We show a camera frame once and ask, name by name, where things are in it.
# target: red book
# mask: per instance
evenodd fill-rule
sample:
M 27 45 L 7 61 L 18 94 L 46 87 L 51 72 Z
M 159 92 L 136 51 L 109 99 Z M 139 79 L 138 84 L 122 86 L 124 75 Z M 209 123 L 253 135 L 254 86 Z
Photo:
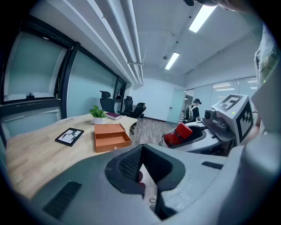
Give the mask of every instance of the red book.
M 112 112 L 107 112 L 105 114 L 106 117 L 110 118 L 110 119 L 113 119 L 113 120 L 118 120 L 121 118 L 121 116 L 119 114 L 115 114 L 115 113 L 112 113 Z

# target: black office chair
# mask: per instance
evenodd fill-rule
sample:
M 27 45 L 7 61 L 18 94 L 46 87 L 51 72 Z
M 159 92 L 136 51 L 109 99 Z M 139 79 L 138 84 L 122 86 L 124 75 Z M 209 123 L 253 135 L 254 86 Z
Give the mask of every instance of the black office chair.
M 110 98 L 110 93 L 108 91 L 100 91 L 101 92 L 101 107 L 104 111 L 109 113 L 114 112 L 114 102 L 113 99 Z
M 133 109 L 133 100 L 132 100 L 132 97 L 130 97 L 130 96 L 127 96 L 127 98 L 124 99 L 124 102 L 125 102 L 125 110 L 124 110 L 124 112 L 118 111 L 118 113 L 120 115 L 128 116 L 128 117 L 132 117 L 132 118 L 137 119 L 144 112 L 144 110 L 146 110 L 145 103 L 140 102 L 140 103 L 137 104 L 135 110 L 132 111 L 131 109 Z M 130 131 L 132 132 L 132 135 L 134 135 L 133 129 L 136 126 L 136 124 L 137 123 L 134 123 L 130 128 Z
M 133 100 L 131 96 L 127 96 L 126 99 L 124 99 L 124 103 L 125 103 L 125 113 L 129 113 L 133 111 Z

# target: framed picture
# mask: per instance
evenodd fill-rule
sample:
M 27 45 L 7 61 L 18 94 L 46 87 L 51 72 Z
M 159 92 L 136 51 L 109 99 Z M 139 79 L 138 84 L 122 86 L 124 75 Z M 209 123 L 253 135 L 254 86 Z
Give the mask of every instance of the framed picture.
M 80 136 L 84 133 L 83 130 L 78 130 L 74 128 L 69 128 L 65 132 L 63 132 L 60 136 L 55 139 L 55 142 L 72 146 L 74 143 L 80 138 Z

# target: orange box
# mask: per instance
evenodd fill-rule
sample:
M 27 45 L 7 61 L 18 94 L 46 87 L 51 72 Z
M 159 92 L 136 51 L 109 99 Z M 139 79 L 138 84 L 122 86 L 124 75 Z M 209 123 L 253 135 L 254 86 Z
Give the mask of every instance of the orange box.
M 121 124 L 95 125 L 96 152 L 108 152 L 132 145 Z

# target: floor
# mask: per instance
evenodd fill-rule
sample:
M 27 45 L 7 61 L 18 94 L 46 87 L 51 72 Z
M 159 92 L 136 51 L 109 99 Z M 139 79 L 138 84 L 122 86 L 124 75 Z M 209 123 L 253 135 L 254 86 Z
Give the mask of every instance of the floor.
M 176 124 L 172 123 L 165 123 L 146 118 L 138 118 L 137 125 L 133 130 L 134 135 L 130 133 L 130 138 L 132 139 L 132 146 L 145 143 L 157 144 L 157 142 L 162 138 L 165 133 L 167 133 L 171 129 L 176 128 L 176 126 Z M 144 165 L 142 165 L 140 170 L 144 176 L 141 181 L 145 184 L 144 200 L 148 206 L 154 206 L 155 203 L 152 202 L 155 202 L 153 199 L 156 200 L 157 186 L 153 182 Z

